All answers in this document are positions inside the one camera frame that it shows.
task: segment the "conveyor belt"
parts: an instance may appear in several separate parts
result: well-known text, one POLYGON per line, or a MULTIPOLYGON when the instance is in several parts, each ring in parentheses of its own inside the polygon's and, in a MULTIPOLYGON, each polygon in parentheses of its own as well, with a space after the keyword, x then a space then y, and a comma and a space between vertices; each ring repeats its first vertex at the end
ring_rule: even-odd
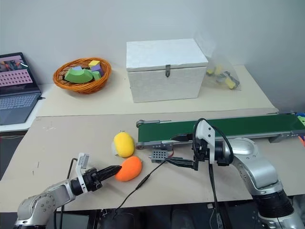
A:
MULTIPOLYGON (((208 122, 220 128, 228 138, 273 137, 271 142, 278 142, 286 137, 305 134, 305 125, 294 114, 209 119, 208 122)), ((192 133, 194 123, 195 121, 140 120, 137 122, 139 128, 137 148, 147 148, 158 145, 159 142, 175 143, 171 138, 178 134, 192 133)))

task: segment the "wicker basket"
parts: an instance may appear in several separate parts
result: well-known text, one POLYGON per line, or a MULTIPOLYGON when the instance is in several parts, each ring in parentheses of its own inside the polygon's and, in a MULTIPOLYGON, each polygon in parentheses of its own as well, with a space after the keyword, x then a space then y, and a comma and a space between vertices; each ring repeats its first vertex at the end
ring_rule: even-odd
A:
POLYGON ((111 66, 106 60, 97 57, 82 58, 66 63, 62 67, 57 69, 57 71, 53 75, 53 81, 60 88, 68 89, 81 94, 91 94, 97 92, 98 90, 100 90, 102 87, 105 86, 110 74, 111 74, 111 66), (90 81, 88 83, 71 83, 64 80, 65 74, 70 68, 76 66, 87 68, 89 66, 89 63, 93 60, 100 61, 101 63, 101 68, 103 69, 104 72, 104 75, 102 76, 101 79, 92 82, 90 81))

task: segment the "laptop keyboard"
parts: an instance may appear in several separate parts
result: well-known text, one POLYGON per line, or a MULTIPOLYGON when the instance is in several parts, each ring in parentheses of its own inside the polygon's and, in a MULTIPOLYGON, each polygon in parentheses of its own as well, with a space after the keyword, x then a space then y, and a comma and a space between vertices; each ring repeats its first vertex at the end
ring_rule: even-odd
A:
POLYGON ((23 95, 0 99, 0 110, 8 110, 15 108, 24 108, 31 106, 36 95, 23 95))

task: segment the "desk surface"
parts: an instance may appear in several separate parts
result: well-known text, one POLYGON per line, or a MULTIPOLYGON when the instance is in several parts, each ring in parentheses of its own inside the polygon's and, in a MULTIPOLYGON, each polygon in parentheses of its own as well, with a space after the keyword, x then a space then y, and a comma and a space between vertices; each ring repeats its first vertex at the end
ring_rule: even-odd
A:
POLYGON ((265 109, 264 114, 278 110, 257 85, 243 65, 234 67, 241 91, 207 87, 203 80, 199 97, 148 103, 134 103, 126 70, 113 70, 106 86, 93 94, 83 95, 53 86, 38 116, 119 115, 200 111, 265 109))
MULTIPOLYGON (((0 212, 16 211, 24 198, 39 194, 46 187, 64 180, 71 158, 77 157, 79 152, 90 154, 88 168, 102 169, 121 164, 124 159, 112 155, 111 142, 120 130, 129 132, 137 141, 135 124, 139 119, 188 120, 202 116, 237 116, 240 112, 38 117, 18 146, 0 182, 0 212)), ((253 112, 244 110, 243 115, 253 112)), ((293 138, 276 144, 270 144, 266 139, 256 139, 255 142, 276 168, 286 193, 305 193, 305 148, 299 140, 293 138)), ((148 158, 149 152, 135 152, 143 165, 137 178, 122 183, 111 177, 103 182, 100 190, 77 197, 76 201, 66 206, 66 210, 118 207, 157 166, 148 158)), ((183 146, 175 149, 175 156, 191 159, 193 153, 190 146, 183 146)), ((215 167, 214 173, 219 201, 251 198, 233 166, 215 167)), ((164 164, 126 201, 124 207, 212 201, 207 163, 200 163, 199 171, 164 164)))
MULTIPOLYGON (((47 97, 48 92, 52 88, 53 84, 41 84, 38 85, 41 90, 41 96, 47 97)), ((45 102, 44 99, 39 100, 35 107, 33 108, 32 112, 30 113, 29 117, 27 118, 25 123, 19 124, 11 124, 11 125, 0 125, 0 132, 8 132, 8 131, 20 131, 20 130, 28 130, 32 125, 34 119, 36 118, 37 112, 41 108, 42 104, 45 102)))

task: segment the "laptop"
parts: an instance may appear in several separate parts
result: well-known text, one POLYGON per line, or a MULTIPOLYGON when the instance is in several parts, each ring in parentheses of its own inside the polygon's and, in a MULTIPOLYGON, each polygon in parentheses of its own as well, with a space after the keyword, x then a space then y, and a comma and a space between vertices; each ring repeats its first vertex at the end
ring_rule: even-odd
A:
POLYGON ((23 54, 0 55, 0 125, 24 123, 40 95, 23 54))

